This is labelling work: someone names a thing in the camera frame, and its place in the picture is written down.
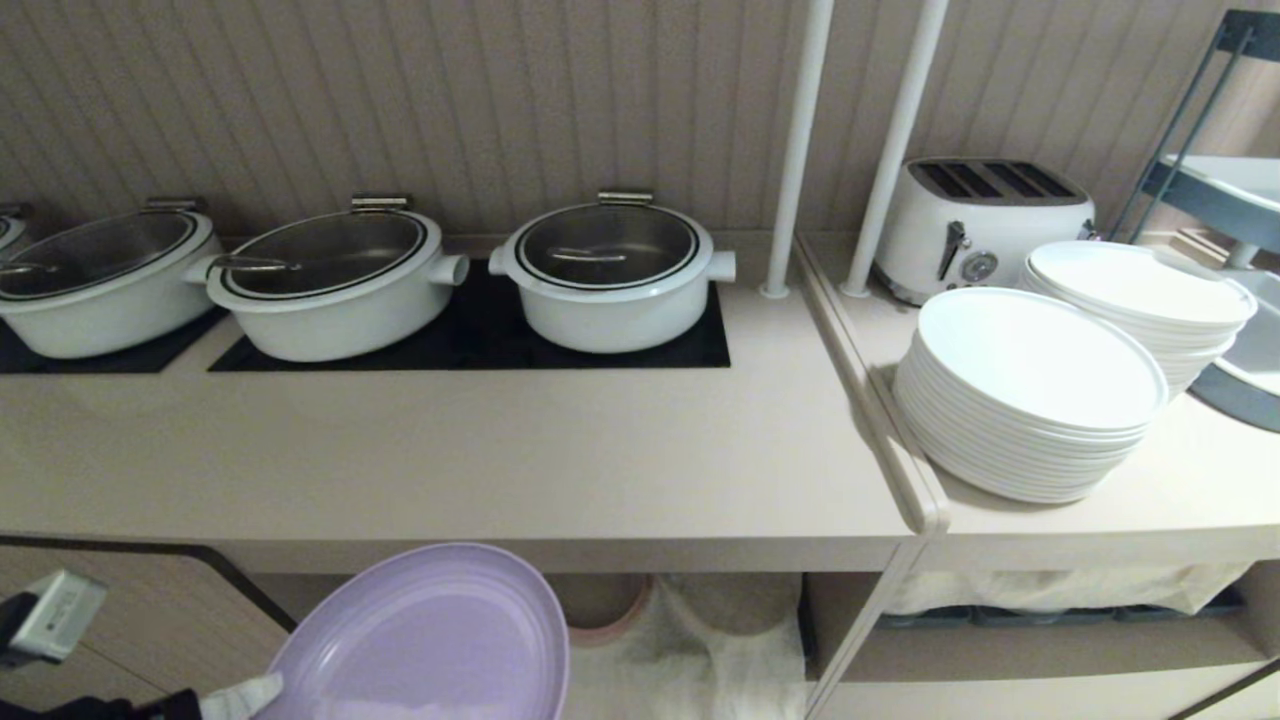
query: glass lid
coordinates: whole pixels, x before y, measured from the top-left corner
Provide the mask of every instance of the glass lid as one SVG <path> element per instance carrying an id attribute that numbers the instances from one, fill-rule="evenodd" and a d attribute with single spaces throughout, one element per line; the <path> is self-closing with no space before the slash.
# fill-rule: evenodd
<path id="1" fill-rule="evenodd" d="M 698 233 L 653 208 L 594 205 L 557 213 L 520 238 L 520 263 L 557 284 L 620 287 L 652 282 L 694 256 Z"/>
<path id="2" fill-rule="evenodd" d="M 101 284 L 159 260 L 196 231 L 180 213 L 138 213 L 90 223 L 0 263 L 0 296 L 36 300 Z"/>
<path id="3" fill-rule="evenodd" d="M 234 292 L 291 296 L 333 292 L 399 265 L 426 242 L 426 228 L 402 213 L 342 213 L 270 232 L 225 261 Z"/>

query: white glove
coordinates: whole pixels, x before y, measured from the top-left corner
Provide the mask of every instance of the white glove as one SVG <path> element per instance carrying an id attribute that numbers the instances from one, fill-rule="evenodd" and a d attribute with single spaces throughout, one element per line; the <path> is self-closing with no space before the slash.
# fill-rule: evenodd
<path id="1" fill-rule="evenodd" d="M 248 720 L 283 689 L 284 676 L 279 673 L 253 678 L 200 698 L 200 716 L 205 720 Z"/>

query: pot lid handle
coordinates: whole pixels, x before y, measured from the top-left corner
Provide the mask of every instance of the pot lid handle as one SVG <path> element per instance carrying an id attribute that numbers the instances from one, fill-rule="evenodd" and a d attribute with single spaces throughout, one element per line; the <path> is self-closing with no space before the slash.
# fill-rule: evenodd
<path id="1" fill-rule="evenodd" d="M 147 197 L 142 204 L 143 213 L 204 213 L 209 209 L 209 202 L 200 195 L 191 197 Z"/>
<path id="2" fill-rule="evenodd" d="M 412 205 L 413 196 L 407 192 L 356 192 L 351 196 L 352 213 L 408 210 Z"/>
<path id="3" fill-rule="evenodd" d="M 300 270 L 302 265 L 274 258 L 250 258 L 248 255 L 219 255 L 210 264 L 212 268 L 244 273 L 275 273 L 280 270 Z"/>
<path id="4" fill-rule="evenodd" d="M 649 190 L 602 190 L 595 193 L 600 205 L 653 205 L 653 191 Z"/>
<path id="5" fill-rule="evenodd" d="M 0 261 L 0 275 L 17 275 L 19 273 L 56 273 L 58 265 L 41 265 L 40 263 L 8 263 Z"/>
<path id="6" fill-rule="evenodd" d="M 604 255 L 599 250 L 579 250 L 576 247 L 549 247 L 547 255 L 573 263 L 623 263 L 627 259 L 626 255 L 621 254 Z"/>
<path id="7" fill-rule="evenodd" d="M 0 202 L 0 218 L 20 220 L 31 215 L 31 205 L 26 202 Z"/>

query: white pot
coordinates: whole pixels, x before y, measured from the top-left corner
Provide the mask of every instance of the white pot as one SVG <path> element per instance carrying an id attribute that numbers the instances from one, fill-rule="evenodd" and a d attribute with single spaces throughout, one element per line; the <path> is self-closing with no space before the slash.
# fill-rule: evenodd
<path id="1" fill-rule="evenodd" d="M 654 347 L 678 337 L 701 318 L 709 282 L 733 282 L 733 252 L 716 252 L 710 234 L 691 218 L 653 206 L 620 206 L 627 209 L 617 211 L 663 214 L 687 227 L 687 251 L 669 269 L 652 279 L 611 284 L 575 283 L 540 273 L 526 255 L 530 231 L 550 218 L 598 208 L 579 205 L 535 218 L 489 256 L 489 273 L 507 275 L 520 286 L 525 319 L 544 338 L 582 352 Z"/>
<path id="2" fill-rule="evenodd" d="M 37 263 L 51 247 L 74 245 L 95 251 L 92 240 L 110 236 L 124 215 L 81 225 L 45 238 L 9 258 L 9 263 Z M 184 234 L 160 255 L 127 272 L 82 287 L 49 293 L 9 293 L 0 283 L 0 316 L 27 346 L 55 359 L 91 357 L 155 340 L 195 320 L 212 307 L 209 297 L 183 282 L 183 273 L 202 258 L 219 252 L 212 223 L 189 211 L 156 213 L 186 218 Z M 88 238 L 72 243 L 72 238 Z"/>
<path id="3" fill-rule="evenodd" d="M 214 302 L 236 314 L 241 329 L 262 352 L 293 363 L 319 363 L 380 350 L 420 331 L 439 315 L 453 288 L 467 277 L 468 260 L 440 251 L 440 228 L 430 219 L 403 210 L 372 213 L 412 223 L 412 247 L 376 272 L 311 292 L 264 293 L 237 282 L 244 270 L 218 266 L 256 256 L 270 256 L 273 238 L 293 234 L 291 243 L 306 243 L 307 233 L 321 222 L 343 222 L 352 213 L 337 213 L 284 225 L 260 236 L 224 258 L 210 258 L 187 274 L 205 284 Z M 306 273 L 307 261 L 296 270 Z"/>

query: toaster lever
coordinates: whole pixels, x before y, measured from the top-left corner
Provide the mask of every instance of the toaster lever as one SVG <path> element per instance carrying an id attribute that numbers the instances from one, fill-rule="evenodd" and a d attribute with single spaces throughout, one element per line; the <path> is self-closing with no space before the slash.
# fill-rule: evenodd
<path id="1" fill-rule="evenodd" d="M 964 223 L 960 220 L 947 223 L 947 245 L 942 250 L 942 264 L 938 265 L 940 281 L 947 278 L 947 270 L 951 269 L 951 263 L 956 259 L 956 252 L 969 247 L 973 247 L 973 241 L 964 233 Z"/>
<path id="2" fill-rule="evenodd" d="M 1093 227 L 1093 218 L 1088 218 L 1080 224 L 1080 234 L 1075 236 L 1075 240 L 1102 240 L 1102 236 Z"/>

